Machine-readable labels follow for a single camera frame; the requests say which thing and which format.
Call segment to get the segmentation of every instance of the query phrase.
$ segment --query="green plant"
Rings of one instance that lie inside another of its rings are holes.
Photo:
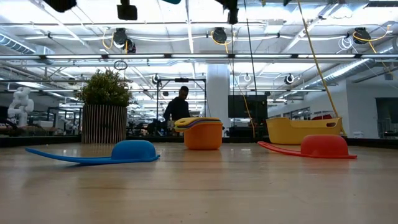
[[[86,105],[127,107],[131,93],[128,92],[126,80],[119,78],[119,73],[97,70],[81,92],[76,93],[76,97]]]

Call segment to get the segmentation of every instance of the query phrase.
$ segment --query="man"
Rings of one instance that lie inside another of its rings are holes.
[[[190,117],[188,102],[185,101],[188,96],[188,92],[188,87],[182,86],[178,93],[178,97],[174,98],[169,105],[167,105],[166,111],[164,111],[163,114],[163,117],[166,119],[166,121],[170,120],[170,114],[172,115],[172,121]]]

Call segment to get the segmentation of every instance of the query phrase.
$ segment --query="wooden slat planter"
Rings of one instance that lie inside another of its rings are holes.
[[[83,107],[82,143],[117,143],[126,139],[127,108],[108,105]]]

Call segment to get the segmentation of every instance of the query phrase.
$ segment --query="white pillar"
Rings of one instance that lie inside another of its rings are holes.
[[[219,118],[225,128],[229,128],[228,95],[229,68],[228,65],[207,65],[206,77],[206,116]]]

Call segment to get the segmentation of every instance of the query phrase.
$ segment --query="potted plant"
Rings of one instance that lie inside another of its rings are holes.
[[[82,143],[116,143],[126,138],[127,81],[110,70],[96,73],[76,94],[84,102]]]

